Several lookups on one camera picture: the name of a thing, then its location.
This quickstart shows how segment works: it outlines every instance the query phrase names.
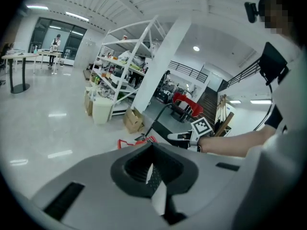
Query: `black cable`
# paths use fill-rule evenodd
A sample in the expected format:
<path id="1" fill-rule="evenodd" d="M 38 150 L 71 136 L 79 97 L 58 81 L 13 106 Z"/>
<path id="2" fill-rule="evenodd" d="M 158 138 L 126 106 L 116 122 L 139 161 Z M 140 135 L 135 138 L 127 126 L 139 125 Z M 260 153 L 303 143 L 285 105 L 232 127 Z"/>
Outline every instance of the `black cable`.
<path id="1" fill-rule="evenodd" d="M 254 128 L 254 131 L 256 131 L 264 122 L 265 122 L 265 120 L 267 119 L 267 117 L 269 116 L 269 114 L 270 114 L 270 111 L 271 111 L 271 108 L 272 108 L 272 106 L 273 106 L 273 99 L 272 99 L 272 86 L 271 86 L 271 84 L 269 84 L 269 88 L 270 88 L 270 92 L 271 92 L 271 105 L 270 105 L 270 107 L 269 107 L 269 109 L 268 109 L 268 112 L 266 113 L 266 115 L 264 116 L 264 118 L 262 119 L 262 121 L 257 125 L 257 127 L 256 128 Z"/>

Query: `ceiling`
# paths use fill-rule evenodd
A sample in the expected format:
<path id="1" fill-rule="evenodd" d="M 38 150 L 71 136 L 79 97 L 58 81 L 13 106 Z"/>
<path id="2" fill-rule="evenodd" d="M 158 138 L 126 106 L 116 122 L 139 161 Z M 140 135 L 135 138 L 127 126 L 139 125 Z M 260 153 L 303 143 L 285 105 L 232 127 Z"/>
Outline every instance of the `ceiling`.
<path id="1" fill-rule="evenodd" d="M 233 26 L 233 23 L 238 23 L 243 26 L 242 28 L 247 29 L 250 26 L 243 6 L 245 1 L 247 0 L 26 0 L 25 3 L 46 5 L 49 13 L 63 16 L 67 16 L 66 11 L 78 14 L 89 19 L 89 22 L 82 22 L 86 23 L 87 27 L 101 32 L 148 20 L 157 14 L 163 28 L 167 31 L 180 14 L 188 12 L 192 14 L 193 25 L 184 43 L 198 44 L 204 49 L 222 54 L 223 57 L 234 61 L 238 65 L 238 71 L 241 71 L 242 68 L 239 66 L 246 57 L 254 50 L 260 49 L 260 46 L 256 47 L 256 44 L 253 47 L 253 42 L 247 38 L 250 33 L 248 30 L 247 34 L 244 34 L 239 27 Z M 220 19 L 229 22 L 229 26 L 216 22 Z M 139 37 L 142 31 L 140 27 L 135 27 L 127 31 L 127 36 Z"/>

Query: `staircase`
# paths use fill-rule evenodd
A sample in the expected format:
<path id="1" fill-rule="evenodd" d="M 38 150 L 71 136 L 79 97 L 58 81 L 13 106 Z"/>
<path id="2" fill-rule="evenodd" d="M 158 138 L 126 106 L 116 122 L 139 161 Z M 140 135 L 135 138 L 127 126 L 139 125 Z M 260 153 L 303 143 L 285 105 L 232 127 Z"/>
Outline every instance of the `staircase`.
<path id="1" fill-rule="evenodd" d="M 217 108 L 217 92 L 207 87 L 197 104 L 203 107 L 203 112 L 200 114 L 200 116 L 205 117 L 214 130 Z"/>

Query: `red object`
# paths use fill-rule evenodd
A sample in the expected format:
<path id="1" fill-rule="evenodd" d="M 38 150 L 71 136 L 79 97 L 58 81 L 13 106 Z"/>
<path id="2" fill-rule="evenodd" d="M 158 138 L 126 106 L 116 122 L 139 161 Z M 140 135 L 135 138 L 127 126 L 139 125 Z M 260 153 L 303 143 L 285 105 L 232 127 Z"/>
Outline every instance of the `red object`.
<path id="1" fill-rule="evenodd" d="M 142 144 L 142 143 L 146 143 L 148 141 L 157 142 L 157 140 L 155 139 L 154 136 L 149 136 L 149 137 L 145 138 L 144 140 L 138 140 L 135 144 L 131 144 L 131 143 L 126 142 L 125 140 L 119 139 L 117 141 L 117 148 L 121 149 L 121 142 L 126 143 L 128 146 L 135 146 L 135 145 L 139 145 L 139 144 Z"/>
<path id="2" fill-rule="evenodd" d="M 196 117 L 203 112 L 203 107 L 190 100 L 186 95 L 176 92 L 173 97 L 173 103 L 176 101 L 186 102 L 192 110 L 191 116 Z"/>

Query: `window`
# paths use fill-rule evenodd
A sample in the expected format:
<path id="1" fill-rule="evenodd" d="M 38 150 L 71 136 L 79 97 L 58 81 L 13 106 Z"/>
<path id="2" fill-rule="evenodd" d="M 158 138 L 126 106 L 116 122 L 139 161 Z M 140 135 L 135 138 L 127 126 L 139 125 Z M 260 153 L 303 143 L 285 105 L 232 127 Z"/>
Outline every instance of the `window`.
<path id="1" fill-rule="evenodd" d="M 74 60 L 86 29 L 52 19 L 39 18 L 32 33 L 29 52 L 33 53 L 35 45 L 38 49 L 49 50 L 51 42 L 58 34 L 61 44 L 58 48 L 62 57 Z"/>

